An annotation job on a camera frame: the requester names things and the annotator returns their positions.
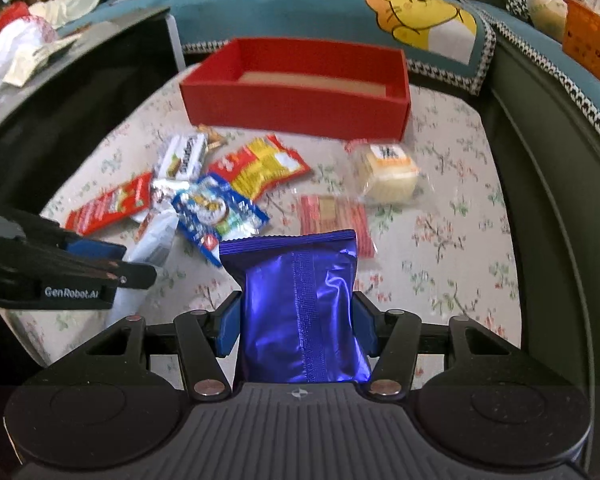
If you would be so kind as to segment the teal sofa cover with lion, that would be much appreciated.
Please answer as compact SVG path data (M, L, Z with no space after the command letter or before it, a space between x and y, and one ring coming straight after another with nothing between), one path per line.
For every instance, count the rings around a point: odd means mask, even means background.
M416 74L477 93L486 80L496 43L509 42L542 73L554 78L600 136L600 81L564 53L558 43L506 11L475 0L442 0L477 25L466 62L423 47L404 46ZM394 25L381 24L386 0L109 0L64 26L81 27L150 8L168 8L187 55L211 53L242 37L298 37L400 47Z

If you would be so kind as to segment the red white plastic bag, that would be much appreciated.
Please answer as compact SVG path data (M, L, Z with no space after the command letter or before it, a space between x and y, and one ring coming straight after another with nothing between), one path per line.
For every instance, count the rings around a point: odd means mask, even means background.
M34 74L64 55L81 34L60 38L52 25L17 1L0 13L0 91L22 88Z

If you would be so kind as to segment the white noodle snack packet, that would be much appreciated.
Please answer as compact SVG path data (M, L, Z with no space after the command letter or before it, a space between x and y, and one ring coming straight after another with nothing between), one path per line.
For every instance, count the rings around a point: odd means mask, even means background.
M178 214L172 206L153 212L147 217L142 236L124 260L129 263L150 264L160 270L171 251L177 227ZM128 315L137 314L151 289L152 286L148 289L119 288L104 326L109 327Z

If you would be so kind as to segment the orange plastic basket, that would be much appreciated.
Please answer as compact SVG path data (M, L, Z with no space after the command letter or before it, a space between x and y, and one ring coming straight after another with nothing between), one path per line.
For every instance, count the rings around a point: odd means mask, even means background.
M562 50L600 80L600 14L574 0L565 3Z

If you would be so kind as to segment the floral table cloth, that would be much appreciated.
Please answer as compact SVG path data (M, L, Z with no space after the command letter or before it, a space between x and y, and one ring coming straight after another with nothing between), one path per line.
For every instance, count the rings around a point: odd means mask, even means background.
M148 171L163 142L193 130L180 91L183 70L112 130L42 210L67 214L108 188ZM418 209L381 205L368 212L373 259L361 260L354 289L379 310L412 311L425 323L472 316L520 346L518 276L500 179L480 115L456 96L411 84L405 137L433 193ZM299 234L302 195L344 195L348 162L343 144L274 133L312 168L307 179L279 185L258 200L270 217L268 234ZM189 310L215 310L239 287L180 236L138 314L147 324L171 322ZM32 358L52 364L99 333L104 311L7 311L0 315Z

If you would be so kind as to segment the black side table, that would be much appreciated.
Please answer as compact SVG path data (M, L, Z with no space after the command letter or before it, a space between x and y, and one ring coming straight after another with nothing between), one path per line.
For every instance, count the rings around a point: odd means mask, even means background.
M168 8L83 29L24 87L0 93L0 204L41 212L100 141L184 67Z

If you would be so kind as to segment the blue foil snack bag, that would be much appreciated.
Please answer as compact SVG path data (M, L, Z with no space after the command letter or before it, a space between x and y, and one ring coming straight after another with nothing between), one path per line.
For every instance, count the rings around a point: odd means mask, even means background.
M228 240L220 259L242 290L239 362L246 382L370 378L352 324L354 231Z

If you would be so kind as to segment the blue white snack packet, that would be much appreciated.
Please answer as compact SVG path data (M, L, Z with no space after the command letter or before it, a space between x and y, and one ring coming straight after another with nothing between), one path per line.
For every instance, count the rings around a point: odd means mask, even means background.
M262 209L216 174L178 191L171 205L178 214L178 230L217 268L222 266L223 240L257 236L270 222Z

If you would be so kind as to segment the red spicy strip packet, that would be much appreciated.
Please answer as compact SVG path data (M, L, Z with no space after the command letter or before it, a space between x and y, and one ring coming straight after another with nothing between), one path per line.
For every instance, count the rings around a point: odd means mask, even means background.
M152 173L145 172L103 192L94 200L71 211L65 222L65 229L87 236L145 211L150 206L151 180Z

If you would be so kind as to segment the small gold candy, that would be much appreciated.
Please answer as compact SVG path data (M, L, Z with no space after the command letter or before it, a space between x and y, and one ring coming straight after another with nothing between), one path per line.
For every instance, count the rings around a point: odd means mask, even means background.
M206 125L198 125L197 130L206 136L207 146L210 151L222 148L222 146L227 144L227 138L215 128Z

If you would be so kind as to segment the cream pastry clear wrapper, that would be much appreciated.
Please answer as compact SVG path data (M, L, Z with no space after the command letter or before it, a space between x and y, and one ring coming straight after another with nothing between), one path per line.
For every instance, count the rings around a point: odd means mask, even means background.
M402 142L358 139L344 150L350 191L367 206L410 206L434 194L426 172Z

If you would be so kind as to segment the red cake packet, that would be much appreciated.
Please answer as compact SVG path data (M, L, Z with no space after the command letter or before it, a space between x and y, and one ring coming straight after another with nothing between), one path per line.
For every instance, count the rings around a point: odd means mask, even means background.
M301 235L353 230L358 256L362 259L375 257L376 247L363 204L343 196L301 195L298 211Z

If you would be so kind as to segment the silver white candy packet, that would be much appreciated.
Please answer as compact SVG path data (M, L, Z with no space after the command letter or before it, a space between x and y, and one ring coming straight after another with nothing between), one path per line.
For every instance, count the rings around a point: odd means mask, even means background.
M207 155L205 133L172 136L155 164L156 179L193 182L198 179Z

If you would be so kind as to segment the red yellow snack packet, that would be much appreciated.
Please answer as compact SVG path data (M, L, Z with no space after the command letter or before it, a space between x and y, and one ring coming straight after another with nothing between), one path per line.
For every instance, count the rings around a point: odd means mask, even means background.
M274 134L268 134L212 162L208 171L228 182L238 194L256 202L277 185L307 176L311 168L296 150L287 148Z

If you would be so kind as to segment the dark green sofa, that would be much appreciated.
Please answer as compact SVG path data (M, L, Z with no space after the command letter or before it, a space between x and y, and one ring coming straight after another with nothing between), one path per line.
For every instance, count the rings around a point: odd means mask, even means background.
M600 391L600 122L543 64L499 36L480 112L515 243L522 346Z

